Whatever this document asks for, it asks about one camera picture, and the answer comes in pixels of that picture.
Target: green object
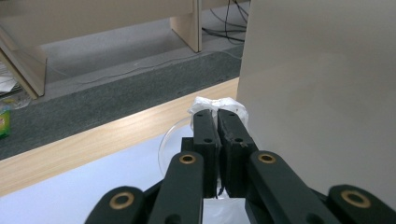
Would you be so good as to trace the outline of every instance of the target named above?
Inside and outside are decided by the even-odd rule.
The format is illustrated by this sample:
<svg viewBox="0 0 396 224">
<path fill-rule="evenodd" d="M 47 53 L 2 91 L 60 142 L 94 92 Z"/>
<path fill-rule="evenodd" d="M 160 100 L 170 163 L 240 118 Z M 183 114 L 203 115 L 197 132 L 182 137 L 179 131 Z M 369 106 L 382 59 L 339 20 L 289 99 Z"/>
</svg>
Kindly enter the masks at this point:
<svg viewBox="0 0 396 224">
<path fill-rule="evenodd" d="M 9 135 L 9 109 L 0 109 L 0 138 Z"/>
</svg>

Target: gray carpet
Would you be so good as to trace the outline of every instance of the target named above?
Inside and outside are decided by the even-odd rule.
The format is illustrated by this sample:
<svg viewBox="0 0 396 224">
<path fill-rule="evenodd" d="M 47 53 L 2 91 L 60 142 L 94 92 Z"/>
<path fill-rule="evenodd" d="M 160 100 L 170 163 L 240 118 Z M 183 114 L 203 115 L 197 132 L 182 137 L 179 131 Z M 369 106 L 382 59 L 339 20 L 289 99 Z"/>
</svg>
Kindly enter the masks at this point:
<svg viewBox="0 0 396 224">
<path fill-rule="evenodd" d="M 227 51 L 241 57 L 243 47 Z M 224 53 L 203 54 L 11 111 L 11 134 L 0 139 L 0 160 L 238 77 L 240 65 Z"/>
</svg>

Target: floor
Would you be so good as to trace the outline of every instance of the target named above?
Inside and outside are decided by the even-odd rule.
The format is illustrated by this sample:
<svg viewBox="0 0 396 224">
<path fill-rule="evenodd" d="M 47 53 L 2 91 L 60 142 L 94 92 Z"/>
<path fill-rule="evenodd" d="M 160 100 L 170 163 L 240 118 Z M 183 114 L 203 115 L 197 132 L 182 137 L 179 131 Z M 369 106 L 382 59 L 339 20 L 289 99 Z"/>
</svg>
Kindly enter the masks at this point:
<svg viewBox="0 0 396 224">
<path fill-rule="evenodd" d="M 242 3 L 240 7 L 248 11 L 249 3 Z M 237 6 L 214 8 L 213 12 L 223 20 L 227 16 L 230 23 L 246 25 Z M 224 30 L 224 22 L 206 10 L 203 12 L 203 27 Z M 244 35 L 232 36 L 243 39 Z M 240 44 L 203 32 L 203 51 L 200 54 L 230 49 L 236 43 Z M 32 104 L 169 63 L 187 61 L 198 55 L 170 29 L 168 19 L 51 43 L 43 46 L 43 50 L 48 55 L 45 95 Z"/>
<path fill-rule="evenodd" d="M 214 12 L 225 18 L 227 7 Z M 224 30 L 211 11 L 203 16 L 203 27 Z M 246 25 L 236 6 L 230 7 L 228 22 Z M 244 38 L 244 33 L 232 37 Z M 0 160 L 238 77 L 243 44 L 203 35 L 203 51 L 195 53 L 170 29 L 169 20 L 162 20 L 43 49 L 46 94 L 11 111 L 11 133 L 0 139 Z"/>
</svg>

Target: yellow object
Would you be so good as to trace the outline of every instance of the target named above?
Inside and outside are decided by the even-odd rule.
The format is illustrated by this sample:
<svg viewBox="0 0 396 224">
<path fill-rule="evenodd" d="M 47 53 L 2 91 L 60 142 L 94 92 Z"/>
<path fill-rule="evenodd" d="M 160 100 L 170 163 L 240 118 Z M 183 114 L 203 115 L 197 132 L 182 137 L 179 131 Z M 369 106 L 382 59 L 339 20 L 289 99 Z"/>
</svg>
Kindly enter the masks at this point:
<svg viewBox="0 0 396 224">
<path fill-rule="evenodd" d="M 9 135 L 9 110 L 0 112 L 0 138 Z"/>
</svg>

